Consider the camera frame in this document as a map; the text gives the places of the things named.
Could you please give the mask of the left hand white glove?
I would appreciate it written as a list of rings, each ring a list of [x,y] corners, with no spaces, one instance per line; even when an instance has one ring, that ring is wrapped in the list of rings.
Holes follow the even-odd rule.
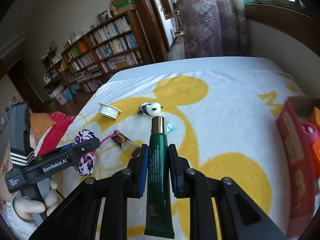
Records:
[[[50,191],[46,195],[44,202],[29,199],[18,193],[13,201],[13,207],[18,217],[26,222],[31,222],[33,220],[32,213],[46,212],[46,215],[50,215],[59,205],[57,186],[57,182],[51,178]]]

